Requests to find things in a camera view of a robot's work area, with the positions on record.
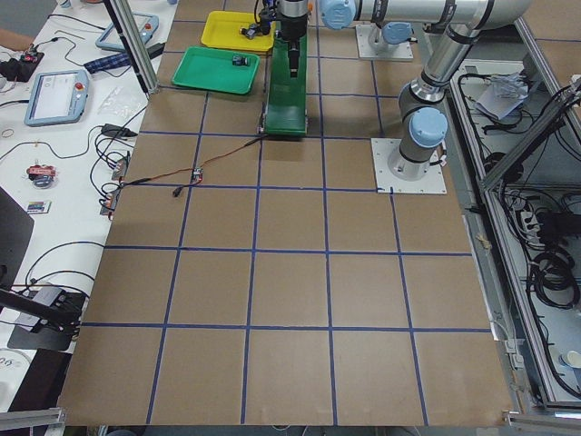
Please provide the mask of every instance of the plaid cloth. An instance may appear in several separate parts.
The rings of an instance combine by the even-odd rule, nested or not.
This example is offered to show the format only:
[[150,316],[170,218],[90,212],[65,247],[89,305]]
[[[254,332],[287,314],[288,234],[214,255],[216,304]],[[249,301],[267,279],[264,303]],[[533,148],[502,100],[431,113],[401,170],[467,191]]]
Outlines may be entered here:
[[114,68],[119,68],[120,66],[128,66],[131,64],[129,56],[127,53],[113,54],[111,56],[101,57],[95,59],[94,61],[87,62],[84,64],[86,70],[90,73],[96,73],[97,71],[112,70]]

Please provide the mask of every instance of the green tray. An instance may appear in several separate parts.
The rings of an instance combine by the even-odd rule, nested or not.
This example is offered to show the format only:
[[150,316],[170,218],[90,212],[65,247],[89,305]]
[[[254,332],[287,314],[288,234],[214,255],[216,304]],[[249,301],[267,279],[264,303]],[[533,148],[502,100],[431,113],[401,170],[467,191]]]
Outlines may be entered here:
[[[232,65],[235,55],[246,57],[249,65]],[[172,83],[189,88],[230,94],[247,94],[258,69],[256,54],[193,46],[183,54]]]

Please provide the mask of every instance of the power adapter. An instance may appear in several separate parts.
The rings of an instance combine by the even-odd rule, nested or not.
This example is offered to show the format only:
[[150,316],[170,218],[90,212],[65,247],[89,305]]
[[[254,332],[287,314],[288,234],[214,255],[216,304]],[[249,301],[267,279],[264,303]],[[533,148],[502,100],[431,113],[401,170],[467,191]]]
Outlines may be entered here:
[[121,127],[115,124],[105,124],[101,127],[101,134],[109,138],[134,138],[136,132],[132,132],[127,127]]

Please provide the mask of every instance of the connector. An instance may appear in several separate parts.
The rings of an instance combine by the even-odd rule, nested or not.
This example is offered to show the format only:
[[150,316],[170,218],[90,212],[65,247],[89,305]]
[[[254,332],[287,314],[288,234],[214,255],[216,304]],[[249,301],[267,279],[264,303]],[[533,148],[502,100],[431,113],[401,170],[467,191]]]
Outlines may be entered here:
[[177,188],[175,188],[172,192],[173,198],[179,197],[180,194],[182,193],[182,190],[183,190],[183,186],[178,186]]
[[109,138],[133,138],[137,136],[136,132],[132,132],[127,127],[115,124],[105,124],[101,128],[101,134]]

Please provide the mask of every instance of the white table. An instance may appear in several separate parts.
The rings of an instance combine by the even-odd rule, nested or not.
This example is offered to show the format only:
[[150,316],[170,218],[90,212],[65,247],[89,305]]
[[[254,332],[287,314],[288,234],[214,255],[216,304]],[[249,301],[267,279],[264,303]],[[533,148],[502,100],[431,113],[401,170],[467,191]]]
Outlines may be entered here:
[[[55,14],[70,15],[92,24],[106,27],[111,20],[106,13],[104,5],[87,5],[80,0],[71,0],[72,7],[63,9],[59,6],[54,10]],[[134,12],[144,12],[158,15],[160,25],[153,39],[147,46],[165,42],[175,13],[175,5],[168,5],[166,0],[130,0]],[[55,33],[65,31],[74,36]],[[87,25],[77,23],[62,17],[51,17],[47,20],[35,42],[48,41],[55,36],[66,36],[77,43],[77,47],[69,57],[78,64],[94,60],[99,57],[111,55],[96,47],[94,41],[101,31]],[[68,41],[59,40],[54,43],[42,45],[39,50],[45,56],[38,65],[35,74],[46,72],[59,72],[77,70],[79,66],[71,64],[64,59],[66,52],[72,47]],[[155,69],[159,66],[161,57],[153,60]],[[119,74],[123,69],[112,70]],[[15,89],[0,94],[0,104],[12,100],[28,99],[32,91],[34,77],[26,84],[18,83]],[[100,107],[107,96],[115,88],[119,88],[122,94],[128,95],[131,105],[135,109],[121,111],[120,113],[104,113]],[[53,146],[60,155],[78,154],[87,144],[87,134],[90,129],[98,124],[123,125],[135,112],[145,107],[147,99],[137,82],[133,70],[121,77],[111,77],[107,73],[100,72],[90,76],[89,97],[81,120],[75,124],[60,124],[43,127],[29,127],[24,124],[26,104],[15,104],[0,108],[0,132],[8,137],[0,137],[0,155],[21,142],[44,141]],[[139,126],[143,113],[137,116],[128,127],[135,132]],[[122,150],[124,147],[112,145],[112,150]],[[89,181],[89,171],[97,159],[96,152],[91,141],[89,152],[81,157],[60,160],[54,157],[44,145],[22,145],[5,159],[0,161],[0,186],[7,191],[23,208],[32,201],[51,201],[50,212],[33,215],[34,232],[32,240],[26,252],[20,273],[16,278],[17,283],[24,283],[25,274],[33,262],[44,252],[57,244],[71,241],[94,241],[104,243],[109,232],[110,221],[106,216],[99,214],[101,206],[100,198]],[[56,181],[48,189],[34,188],[28,180],[25,170],[35,163],[48,164],[56,167]],[[99,163],[94,171],[94,180],[98,186],[110,181],[111,170]],[[101,248],[94,245],[70,245],[50,253],[34,269],[34,276],[39,277],[45,273],[56,270],[76,270],[95,275],[101,259]],[[92,283],[89,279],[77,274],[60,274],[54,277],[53,282],[79,287],[90,293]],[[13,322],[18,312],[4,309],[0,313],[0,320]],[[6,346],[13,327],[0,324],[0,347]],[[34,351],[25,351],[30,357],[34,357]],[[0,368],[0,411],[7,411],[15,393],[22,382],[25,372],[7,372]]]

